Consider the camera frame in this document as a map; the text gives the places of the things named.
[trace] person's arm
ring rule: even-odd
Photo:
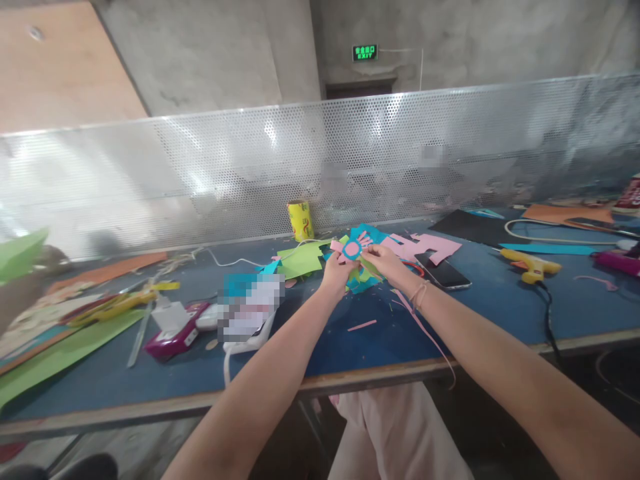
[[[320,288],[240,370],[182,446],[163,480],[245,479],[289,408],[352,269],[334,253]]]
[[[407,298],[423,283],[385,247],[372,245],[362,256]],[[526,430],[560,478],[640,478],[640,439],[556,368],[431,284],[417,300],[460,365]]]

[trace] orange paper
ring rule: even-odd
[[[568,227],[584,228],[585,230],[599,230],[598,228],[582,227],[575,223],[568,222],[570,218],[588,218],[613,223],[611,212],[607,209],[572,208],[572,207],[550,207],[548,205],[532,205],[522,215],[523,218],[532,220],[542,220],[552,223],[561,223]]]
[[[121,277],[122,275],[126,275],[131,270],[146,267],[148,265],[152,265],[153,263],[158,263],[166,259],[167,252],[160,252],[150,253],[148,255],[140,255],[139,257],[122,260],[118,263],[107,265],[106,267],[84,272],[72,279],[56,282],[52,286],[50,286],[49,290],[47,291],[47,295],[49,295],[50,293],[54,293],[66,286],[73,285],[77,282],[94,282],[95,284],[99,285],[100,283],[104,283],[106,281],[113,280],[114,278]]]

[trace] bracelet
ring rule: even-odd
[[[431,282],[429,280],[422,280],[422,283],[420,284],[420,286],[415,290],[415,292],[413,293],[412,296],[409,297],[409,301],[411,302],[412,306],[413,306],[413,310],[411,311],[412,313],[415,313],[415,306],[418,305],[420,306],[420,302],[422,302],[422,298],[424,298],[425,296],[425,292],[427,291],[427,285],[430,284]]]

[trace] concrete wall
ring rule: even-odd
[[[394,91],[566,77],[638,67],[627,0],[311,0],[324,83],[396,78]],[[379,59],[352,63],[351,46]],[[384,49],[415,49],[384,52]]]
[[[320,100],[309,0],[93,4],[150,115]]]

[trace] black paper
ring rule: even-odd
[[[453,237],[484,243],[490,247],[501,249],[501,243],[519,243],[521,245],[531,243],[530,240],[520,239],[508,234],[505,224],[508,220],[479,217],[472,213],[456,210],[434,226],[430,230],[446,233]]]

